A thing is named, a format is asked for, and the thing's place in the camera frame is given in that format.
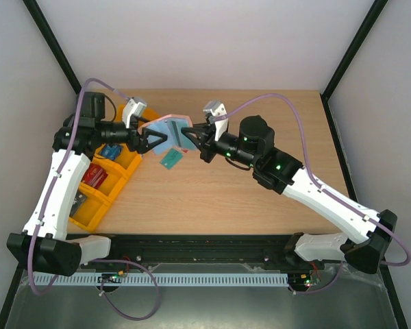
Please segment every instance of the white cable clip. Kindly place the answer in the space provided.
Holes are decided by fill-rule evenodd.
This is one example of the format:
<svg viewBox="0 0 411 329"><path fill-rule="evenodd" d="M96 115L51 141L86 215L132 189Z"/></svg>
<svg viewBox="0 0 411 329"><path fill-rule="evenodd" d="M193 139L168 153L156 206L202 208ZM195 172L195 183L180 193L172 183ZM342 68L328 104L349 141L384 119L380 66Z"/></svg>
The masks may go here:
<svg viewBox="0 0 411 329"><path fill-rule="evenodd" d="M214 118L227 115L225 106L220 101L209 101L205 105L203 112L210 113L212 117ZM216 132L214 133L214 140L217 142L219 141L222 134L227 131L228 119L223 119L220 121L211 121L211 122L213 122L214 126L216 127Z"/></svg>
<svg viewBox="0 0 411 329"><path fill-rule="evenodd" d="M141 117L147 107L146 101L139 97L132 97L122 110L122 121L127 129L130 128L132 117Z"/></svg>
<svg viewBox="0 0 411 329"><path fill-rule="evenodd" d="M324 184L322 184L321 186L320 186L320 188L318 189L318 192L323 192L323 190L325 190L326 189L326 185L324 185Z"/></svg>

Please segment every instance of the wooden tabletop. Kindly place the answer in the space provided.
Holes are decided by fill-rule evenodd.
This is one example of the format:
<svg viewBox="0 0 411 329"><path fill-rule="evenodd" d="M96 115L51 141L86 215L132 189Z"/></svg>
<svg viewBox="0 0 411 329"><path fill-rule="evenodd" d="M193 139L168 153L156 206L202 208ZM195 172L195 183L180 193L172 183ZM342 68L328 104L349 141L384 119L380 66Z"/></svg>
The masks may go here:
<svg viewBox="0 0 411 329"><path fill-rule="evenodd" d="M185 114L204 122L203 107L218 99L228 112L245 101L271 91L287 96L303 121L313 172L346 194L347 190L320 95L302 90L123 90L140 96L158 114ZM107 93L115 103L122 99ZM107 117L110 107L107 106ZM275 130L275 146L303 162L297 123L279 99L264 99L229 120L238 133L240 120L260 114ZM97 232L128 234L292 234L331 233L339 230L303 204L268 191L251 176L217 156L207 164L190 151L171 169L160 164L164 155L152 151L108 211ZM83 232L72 223L69 233Z"/></svg>

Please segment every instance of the blue object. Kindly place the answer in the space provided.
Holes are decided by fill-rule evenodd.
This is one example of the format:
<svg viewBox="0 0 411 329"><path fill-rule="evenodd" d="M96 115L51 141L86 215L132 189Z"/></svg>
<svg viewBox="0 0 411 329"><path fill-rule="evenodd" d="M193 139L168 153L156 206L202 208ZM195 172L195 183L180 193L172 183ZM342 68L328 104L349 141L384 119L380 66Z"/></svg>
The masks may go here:
<svg viewBox="0 0 411 329"><path fill-rule="evenodd" d="M107 144L99 152L99 155L103 156L104 158L110 159L111 161L114 161L121 154L122 149L123 149L122 145L119 145L119 144L108 145Z"/></svg>
<svg viewBox="0 0 411 329"><path fill-rule="evenodd" d="M173 166L177 164L183 157L181 152L178 152L176 149L170 149L167 152L167 155L164 156L163 160L160 161L162 165L164 165L167 169L171 169Z"/></svg>
<svg viewBox="0 0 411 329"><path fill-rule="evenodd" d="M161 132L167 135L167 141L154 147L152 150L159 155L167 149L177 146L182 149L196 149L195 145L181 133L181 128L189 127L189 122L182 118L167 118L165 120L155 121L146 128ZM152 143L160 137L149 136L148 142Z"/></svg>

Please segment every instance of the white wall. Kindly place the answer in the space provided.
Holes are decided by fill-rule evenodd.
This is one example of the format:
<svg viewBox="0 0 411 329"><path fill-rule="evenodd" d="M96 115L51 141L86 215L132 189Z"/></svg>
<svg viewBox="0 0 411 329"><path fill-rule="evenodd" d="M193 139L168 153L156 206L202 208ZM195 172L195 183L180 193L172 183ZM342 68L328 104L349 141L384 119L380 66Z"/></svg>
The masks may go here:
<svg viewBox="0 0 411 329"><path fill-rule="evenodd" d="M331 107L360 201L394 211L411 248L411 0L388 2ZM403 260L394 244L388 260ZM391 273L411 328L411 263Z"/></svg>
<svg viewBox="0 0 411 329"><path fill-rule="evenodd" d="M373 0L39 0L79 79L323 90Z"/></svg>
<svg viewBox="0 0 411 329"><path fill-rule="evenodd" d="M23 2L0 1L0 310L16 268L6 239L21 232L33 211L53 134L74 103Z"/></svg>

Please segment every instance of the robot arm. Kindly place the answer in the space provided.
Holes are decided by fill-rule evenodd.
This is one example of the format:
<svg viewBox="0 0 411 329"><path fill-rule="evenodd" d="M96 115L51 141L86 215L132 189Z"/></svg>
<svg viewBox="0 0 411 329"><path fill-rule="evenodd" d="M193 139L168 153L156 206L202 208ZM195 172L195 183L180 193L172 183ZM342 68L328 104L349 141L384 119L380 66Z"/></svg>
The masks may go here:
<svg viewBox="0 0 411 329"><path fill-rule="evenodd" d="M34 271L71 276L80 264L106 257L111 244L108 237L87 236L66 241L67 223L74 196L96 149L104 143L125 143L128 150L143 154L167 140L165 134L146 128L140 135L137 132L136 113L128 108L126 109L127 115L123 118L126 122L102 121L105 117L104 97L102 93L84 94L76 139L61 174L58 173L58 166L64 158L70 141L73 116L69 117L55 134L52 163L38 204L24 226L22 234L10 234L6 243L8 249L24 268L27 268L29 242L38 224L42 226L38 232L34 250ZM133 102L146 106L146 103L141 100L130 100L130 103ZM151 135L160 139L148 143L148 136ZM47 191L51 188L53 179L56 179L56 183L50 193L47 206L42 212L42 203ZM42 222L38 220L40 213L44 213Z"/></svg>
<svg viewBox="0 0 411 329"><path fill-rule="evenodd" d="M288 262L346 260L360 271L375 273L391 238L368 218L393 231L396 215L389 210L379 213L366 208L314 177L320 186L317 187L299 160L274 147L274 130L260 116L243 119L238 136L215 127L211 117L226 113L220 111L220 114L215 114L209 108L210 104L213 108L223 108L218 102L210 102L204 109L207 112L206 123L182 128L182 133L201 152L202 160L210 162L219 154L252 168L253 178L260 185L305 204L342 231L340 234L314 236L294 234L286 246ZM333 200L328 193L340 202ZM357 215L352 209L359 210L357 212L364 216Z"/></svg>

